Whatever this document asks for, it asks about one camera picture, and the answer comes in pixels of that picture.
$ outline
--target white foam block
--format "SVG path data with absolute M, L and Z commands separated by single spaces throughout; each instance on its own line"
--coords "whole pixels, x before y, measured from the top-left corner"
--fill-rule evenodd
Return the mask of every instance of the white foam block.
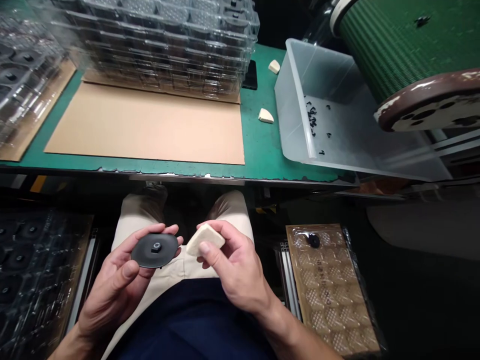
M 274 123 L 274 117 L 268 110 L 265 110 L 264 108 L 260 109 L 260 113 L 258 114 L 258 119 L 260 121 L 263 121 L 264 123 L 269 123 L 269 124 Z
M 280 64 L 277 60 L 273 60 L 270 65 L 268 65 L 268 69 L 275 73 L 275 74 L 278 74 L 279 71 L 280 71 Z
M 186 245 L 186 253 L 194 257 L 202 256 L 199 246 L 204 241 L 214 244 L 219 249 L 225 244 L 225 239 L 222 235 L 216 232 L 210 225 L 203 224 Z

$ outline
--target floor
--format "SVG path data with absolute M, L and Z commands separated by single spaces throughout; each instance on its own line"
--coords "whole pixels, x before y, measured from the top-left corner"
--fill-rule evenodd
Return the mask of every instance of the floor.
M 122 199 L 141 182 L 105 179 L 62 179 L 53 189 L 55 206 L 96 213 L 106 256 L 115 233 Z M 168 184 L 167 223 L 179 223 L 189 238 L 215 199 L 233 187 Z M 457 357 L 479 351 L 480 262 L 393 247 L 370 226 L 365 209 L 348 198 L 310 198 L 289 201 L 274 212 L 255 210 L 256 189 L 239 187 L 249 208 L 255 245 L 265 276 L 281 296 L 280 272 L 272 246 L 285 237 L 285 225 L 340 223 L 346 226 L 352 248 L 383 334 L 385 359 Z

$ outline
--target green roller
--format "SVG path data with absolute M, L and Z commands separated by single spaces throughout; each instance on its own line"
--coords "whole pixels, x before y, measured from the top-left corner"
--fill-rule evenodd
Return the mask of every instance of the green roller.
M 382 129 L 480 126 L 480 0 L 340 0 L 330 25 Z

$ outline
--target khaki pants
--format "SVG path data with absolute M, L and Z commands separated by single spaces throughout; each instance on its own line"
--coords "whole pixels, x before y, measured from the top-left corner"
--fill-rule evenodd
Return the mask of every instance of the khaki pants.
M 207 218 L 207 220 L 217 219 L 228 221 L 250 239 L 254 239 L 245 199 L 240 191 L 234 190 L 220 196 L 210 210 Z M 163 209 L 153 197 L 147 195 L 128 195 L 123 200 L 121 206 L 120 219 L 116 226 L 115 239 L 113 240 L 111 249 L 114 250 L 137 230 L 143 229 L 148 225 L 162 222 L 164 222 Z M 166 266 L 155 271 L 140 304 L 128 320 L 116 331 L 102 356 L 102 360 L 110 355 L 115 345 L 144 310 L 169 288 L 183 279 L 216 277 L 218 277 L 218 275 L 213 268 L 202 269 L 202 264 L 197 262 L 196 257 L 188 255 L 185 251 L 185 246 L 182 245 L 181 253 L 178 257 L 174 258 Z

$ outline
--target black smartphone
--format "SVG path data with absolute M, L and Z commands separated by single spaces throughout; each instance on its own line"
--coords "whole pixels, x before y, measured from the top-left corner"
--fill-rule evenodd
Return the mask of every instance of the black smartphone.
M 245 80 L 243 81 L 242 88 L 257 90 L 259 84 L 257 82 L 257 63 L 252 60 L 248 65 L 248 71 L 245 75 Z

